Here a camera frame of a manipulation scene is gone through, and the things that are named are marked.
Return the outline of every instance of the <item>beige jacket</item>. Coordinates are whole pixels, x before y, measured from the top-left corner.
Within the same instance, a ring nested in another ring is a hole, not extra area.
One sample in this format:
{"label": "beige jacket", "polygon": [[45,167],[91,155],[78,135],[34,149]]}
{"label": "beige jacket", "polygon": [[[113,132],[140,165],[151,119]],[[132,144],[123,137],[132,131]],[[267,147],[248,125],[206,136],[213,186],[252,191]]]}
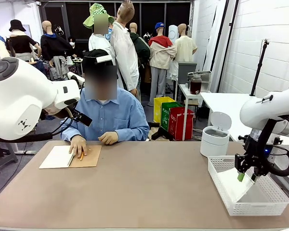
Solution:
{"label": "beige jacket", "polygon": [[150,46],[151,56],[150,56],[150,66],[168,69],[170,60],[173,59],[177,53],[177,47],[163,47],[156,42],[152,42]]}

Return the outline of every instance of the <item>hand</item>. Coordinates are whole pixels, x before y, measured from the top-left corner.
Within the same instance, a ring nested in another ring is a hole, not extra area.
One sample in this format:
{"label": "hand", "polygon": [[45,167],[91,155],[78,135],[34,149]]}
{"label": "hand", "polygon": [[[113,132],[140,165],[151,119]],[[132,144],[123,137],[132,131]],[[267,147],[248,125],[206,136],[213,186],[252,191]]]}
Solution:
{"label": "hand", "polygon": [[137,97],[138,95],[138,91],[136,88],[134,88],[133,90],[130,90],[130,93],[132,93],[135,97]]}
{"label": "hand", "polygon": [[52,61],[52,60],[49,61],[49,65],[50,65],[51,67],[53,67],[53,61]]}
{"label": "hand", "polygon": [[115,142],[118,142],[119,136],[115,131],[105,132],[98,140],[104,144],[112,145]]}
{"label": "hand", "polygon": [[77,157],[80,158],[81,150],[83,150],[84,154],[87,155],[87,142],[82,136],[76,135],[71,140],[71,147],[69,148],[69,153],[73,152],[74,155],[77,154]]}

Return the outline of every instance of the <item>brown tabletop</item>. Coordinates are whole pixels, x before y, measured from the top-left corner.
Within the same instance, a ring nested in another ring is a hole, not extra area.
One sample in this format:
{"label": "brown tabletop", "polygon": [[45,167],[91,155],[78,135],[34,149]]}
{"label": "brown tabletop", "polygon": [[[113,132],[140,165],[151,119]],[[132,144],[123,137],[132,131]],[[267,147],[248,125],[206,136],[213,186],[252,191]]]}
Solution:
{"label": "brown tabletop", "polygon": [[[200,142],[122,142],[103,146],[97,167],[39,169],[48,142],[0,194],[0,227],[289,227],[278,217],[231,217],[208,173]],[[229,143],[228,154],[243,153]]]}

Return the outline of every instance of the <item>white paper in basket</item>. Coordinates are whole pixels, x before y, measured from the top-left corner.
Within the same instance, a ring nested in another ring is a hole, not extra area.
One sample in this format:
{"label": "white paper in basket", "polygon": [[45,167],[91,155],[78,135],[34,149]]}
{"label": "white paper in basket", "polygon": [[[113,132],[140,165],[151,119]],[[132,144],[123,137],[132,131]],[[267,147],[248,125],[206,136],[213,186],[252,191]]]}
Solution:
{"label": "white paper in basket", "polygon": [[252,179],[247,174],[245,174],[242,182],[240,182],[237,179],[238,172],[235,167],[224,172],[219,172],[217,174],[223,186],[227,190],[227,194],[230,196],[232,202],[234,203],[238,202],[254,184]]}

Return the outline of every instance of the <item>white basket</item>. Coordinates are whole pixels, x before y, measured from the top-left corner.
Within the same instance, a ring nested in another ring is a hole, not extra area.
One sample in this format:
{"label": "white basket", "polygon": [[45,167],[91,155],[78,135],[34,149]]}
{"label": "white basket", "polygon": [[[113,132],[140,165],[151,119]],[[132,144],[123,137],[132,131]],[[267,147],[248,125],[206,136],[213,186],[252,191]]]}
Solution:
{"label": "white basket", "polygon": [[[234,156],[208,157],[208,171],[231,216],[279,216],[283,213],[289,199],[269,176],[262,176],[250,190],[236,203],[232,202],[223,186],[218,172],[234,168]],[[250,177],[253,168],[245,174]]]}

